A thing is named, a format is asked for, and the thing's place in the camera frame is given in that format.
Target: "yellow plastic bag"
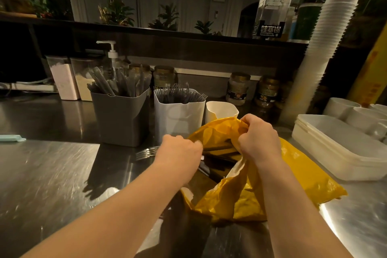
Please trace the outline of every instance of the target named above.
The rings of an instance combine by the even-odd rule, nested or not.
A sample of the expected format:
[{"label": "yellow plastic bag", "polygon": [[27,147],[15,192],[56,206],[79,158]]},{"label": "yellow plastic bag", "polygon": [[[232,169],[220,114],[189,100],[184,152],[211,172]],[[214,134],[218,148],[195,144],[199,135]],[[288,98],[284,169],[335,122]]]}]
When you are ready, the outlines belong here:
[{"label": "yellow plastic bag", "polygon": [[[192,141],[200,140],[204,151],[215,148],[228,149],[234,146],[240,151],[238,138],[249,127],[239,119],[225,118],[212,121],[189,136]],[[328,176],[304,153],[281,139],[282,158],[290,166],[308,197],[316,207],[340,196],[346,190]],[[262,183],[254,163],[244,158],[235,164],[230,173],[214,188],[197,188],[201,177],[181,189],[187,205],[194,211],[229,221],[267,220]]]}]

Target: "metal fork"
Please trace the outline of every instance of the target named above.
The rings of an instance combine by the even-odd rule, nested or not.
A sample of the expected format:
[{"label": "metal fork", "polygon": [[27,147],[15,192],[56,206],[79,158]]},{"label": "metal fork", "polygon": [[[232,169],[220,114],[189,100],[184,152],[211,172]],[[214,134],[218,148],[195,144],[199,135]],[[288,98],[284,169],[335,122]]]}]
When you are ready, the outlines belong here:
[{"label": "metal fork", "polygon": [[[157,150],[160,148],[160,146],[155,146],[151,148],[147,148],[145,150],[142,150],[138,153],[136,153],[136,161],[150,158],[150,157],[155,157]],[[220,174],[214,172],[211,168],[209,168],[205,163],[204,163],[204,156],[202,155],[201,161],[198,167],[198,171],[203,173],[206,177],[209,177],[211,180],[213,180],[216,183],[219,183],[224,177],[222,177]]]}]

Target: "person's left hand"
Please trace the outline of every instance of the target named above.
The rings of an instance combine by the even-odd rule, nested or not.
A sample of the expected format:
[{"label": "person's left hand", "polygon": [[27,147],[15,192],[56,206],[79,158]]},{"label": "person's left hand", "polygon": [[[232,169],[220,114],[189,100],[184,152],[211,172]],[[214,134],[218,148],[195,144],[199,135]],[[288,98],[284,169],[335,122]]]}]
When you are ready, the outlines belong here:
[{"label": "person's left hand", "polygon": [[203,153],[200,141],[193,143],[182,136],[164,135],[153,165],[167,168],[171,176],[181,180],[181,187],[188,183],[197,168]]}]

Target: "metal table surface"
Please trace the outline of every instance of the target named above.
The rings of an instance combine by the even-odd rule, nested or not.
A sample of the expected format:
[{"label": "metal table surface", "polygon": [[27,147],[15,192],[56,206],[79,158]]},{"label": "metal table surface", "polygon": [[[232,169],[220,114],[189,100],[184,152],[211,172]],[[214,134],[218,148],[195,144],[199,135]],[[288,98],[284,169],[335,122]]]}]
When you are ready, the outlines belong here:
[{"label": "metal table surface", "polygon": [[[289,130],[279,133],[291,138]],[[4,258],[19,257],[125,187],[152,161],[133,161],[136,151],[152,145],[151,136],[139,148],[99,145],[92,103],[57,95],[0,101],[0,134],[27,138],[0,143]],[[339,183],[349,196],[322,205],[324,219],[355,258],[386,257],[387,178]],[[136,257],[273,257],[273,251],[266,223],[213,226],[209,217],[187,211],[177,194]]]}]

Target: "light blue plastic object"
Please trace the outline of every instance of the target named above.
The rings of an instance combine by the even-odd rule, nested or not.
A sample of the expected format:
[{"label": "light blue plastic object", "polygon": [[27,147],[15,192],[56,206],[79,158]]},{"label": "light blue plastic object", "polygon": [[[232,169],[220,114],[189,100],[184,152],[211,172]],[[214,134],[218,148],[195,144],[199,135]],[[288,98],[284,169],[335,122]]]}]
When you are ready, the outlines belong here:
[{"label": "light blue plastic object", "polygon": [[24,142],[25,140],[20,135],[0,135],[0,142]]}]

